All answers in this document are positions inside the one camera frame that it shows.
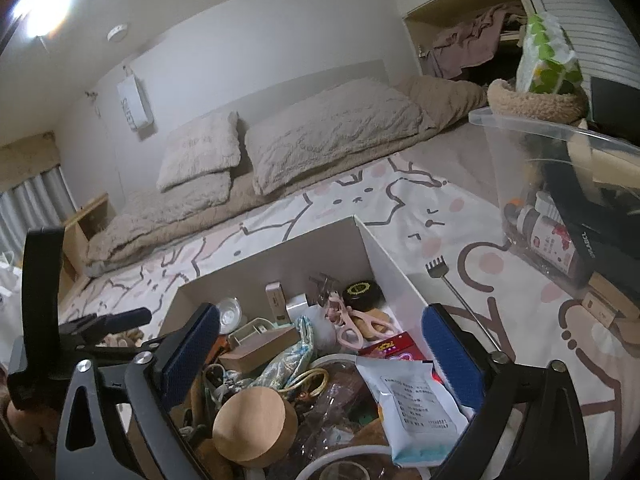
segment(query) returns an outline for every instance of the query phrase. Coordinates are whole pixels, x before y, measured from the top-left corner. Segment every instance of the clear plastic container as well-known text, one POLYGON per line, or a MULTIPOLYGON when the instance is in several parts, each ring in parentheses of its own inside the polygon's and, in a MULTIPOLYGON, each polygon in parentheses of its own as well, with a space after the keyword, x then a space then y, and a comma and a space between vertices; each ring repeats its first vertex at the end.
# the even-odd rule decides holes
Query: clear plastic container
POLYGON ((640 148, 488 107, 469 121, 484 127, 512 250, 574 297, 598 272, 640 304, 640 148))

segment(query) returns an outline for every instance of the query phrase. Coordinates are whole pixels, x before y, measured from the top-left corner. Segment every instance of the ceiling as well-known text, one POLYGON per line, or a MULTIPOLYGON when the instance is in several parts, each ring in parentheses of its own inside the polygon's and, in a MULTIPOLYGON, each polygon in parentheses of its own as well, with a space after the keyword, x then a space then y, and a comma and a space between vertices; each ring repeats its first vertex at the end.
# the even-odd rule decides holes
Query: ceiling
POLYGON ((52 130, 64 111, 123 59, 171 26, 226 0, 72 0, 66 20, 43 38, 22 22, 0 56, 0 146, 52 130), (120 43, 107 32, 129 23, 120 43))

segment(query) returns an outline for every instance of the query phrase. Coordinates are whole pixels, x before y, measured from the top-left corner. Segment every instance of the bottle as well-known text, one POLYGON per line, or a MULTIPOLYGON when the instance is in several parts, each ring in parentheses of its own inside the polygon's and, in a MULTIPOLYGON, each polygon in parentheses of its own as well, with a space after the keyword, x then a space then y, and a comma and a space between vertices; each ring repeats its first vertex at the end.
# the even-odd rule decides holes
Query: bottle
POLYGON ((525 238, 529 248, 572 280, 584 273, 584 264, 564 225, 541 215, 532 206, 518 209, 508 203, 504 216, 525 238))

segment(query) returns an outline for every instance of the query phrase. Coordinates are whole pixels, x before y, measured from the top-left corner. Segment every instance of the green tissue package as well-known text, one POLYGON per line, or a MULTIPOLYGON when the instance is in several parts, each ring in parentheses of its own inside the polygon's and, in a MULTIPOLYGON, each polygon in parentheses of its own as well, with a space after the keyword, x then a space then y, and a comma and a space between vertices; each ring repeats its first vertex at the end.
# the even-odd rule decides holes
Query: green tissue package
POLYGON ((578 56, 558 19, 548 12, 529 16, 516 74, 516 90, 571 94, 581 82, 578 56))

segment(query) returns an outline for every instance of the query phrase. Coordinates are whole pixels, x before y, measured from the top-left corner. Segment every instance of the metal screw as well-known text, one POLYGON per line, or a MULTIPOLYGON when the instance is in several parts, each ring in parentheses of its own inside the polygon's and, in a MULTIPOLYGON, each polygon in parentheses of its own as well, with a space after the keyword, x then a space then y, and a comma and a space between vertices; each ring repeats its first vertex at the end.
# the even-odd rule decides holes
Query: metal screw
POLYGON ((554 359, 553 361, 551 361, 551 367, 556 372, 564 373, 566 371, 566 364, 558 359, 554 359))
POLYGON ((151 352, 140 352, 133 358, 133 362, 137 365, 146 365, 153 357, 154 355, 151 352))
POLYGON ((89 359, 83 359, 76 365, 76 370, 79 372, 85 372, 89 368, 91 368, 91 361, 89 361, 89 359))
POLYGON ((504 352, 491 352, 491 361, 499 365, 505 365, 509 362, 509 356, 504 352))

